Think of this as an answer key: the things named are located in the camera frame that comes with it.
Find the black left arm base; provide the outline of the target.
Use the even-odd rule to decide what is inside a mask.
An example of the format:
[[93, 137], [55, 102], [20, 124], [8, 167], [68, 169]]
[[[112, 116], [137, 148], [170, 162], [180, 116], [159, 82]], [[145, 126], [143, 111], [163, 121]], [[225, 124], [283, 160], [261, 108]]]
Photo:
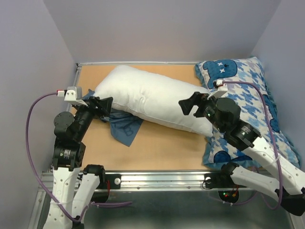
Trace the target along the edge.
[[121, 181], [122, 181], [121, 174], [106, 173], [105, 181], [103, 183], [100, 183], [100, 185], [98, 186], [98, 189], [108, 189], [108, 188], [110, 190], [120, 189], [121, 188]]

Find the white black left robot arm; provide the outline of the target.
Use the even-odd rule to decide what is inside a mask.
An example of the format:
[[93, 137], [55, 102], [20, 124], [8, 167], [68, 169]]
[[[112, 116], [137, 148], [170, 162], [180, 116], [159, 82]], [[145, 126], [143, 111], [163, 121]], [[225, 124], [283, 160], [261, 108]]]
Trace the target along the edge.
[[54, 118], [53, 188], [45, 229], [82, 229], [83, 217], [96, 188], [106, 183], [101, 165], [88, 165], [75, 191], [86, 146], [82, 142], [94, 118], [110, 115], [113, 98], [90, 97], [76, 114], [61, 112]]

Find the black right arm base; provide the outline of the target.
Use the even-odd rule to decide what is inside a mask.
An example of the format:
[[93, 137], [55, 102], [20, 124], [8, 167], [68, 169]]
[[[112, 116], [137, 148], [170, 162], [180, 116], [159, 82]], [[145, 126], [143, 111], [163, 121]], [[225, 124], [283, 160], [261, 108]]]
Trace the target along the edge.
[[233, 189], [237, 185], [233, 182], [229, 175], [221, 172], [205, 173], [202, 182], [202, 188], [206, 190], [220, 188], [220, 189]]

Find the blue cartoon letter pillowcase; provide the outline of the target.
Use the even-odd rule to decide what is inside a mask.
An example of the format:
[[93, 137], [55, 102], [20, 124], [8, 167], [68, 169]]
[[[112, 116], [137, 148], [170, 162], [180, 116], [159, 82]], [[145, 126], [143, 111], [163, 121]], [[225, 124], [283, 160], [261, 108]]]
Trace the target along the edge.
[[94, 119], [103, 123], [108, 122], [112, 137], [127, 147], [131, 146], [143, 123], [143, 119], [114, 108], [108, 117], [95, 117]]

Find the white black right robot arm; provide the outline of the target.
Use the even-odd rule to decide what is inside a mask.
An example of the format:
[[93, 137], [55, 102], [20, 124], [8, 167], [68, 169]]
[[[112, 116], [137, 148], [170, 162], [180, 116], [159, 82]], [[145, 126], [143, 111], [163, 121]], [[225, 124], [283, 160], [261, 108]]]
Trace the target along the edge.
[[249, 123], [240, 119], [241, 108], [230, 98], [215, 98], [195, 92], [190, 98], [178, 102], [184, 115], [193, 106], [198, 109], [196, 118], [205, 117], [224, 136], [224, 140], [270, 173], [264, 176], [248, 171], [235, 162], [227, 163], [219, 175], [222, 185], [246, 186], [274, 200], [295, 216], [305, 212], [305, 173], [280, 154], [275, 153], [262, 134]]

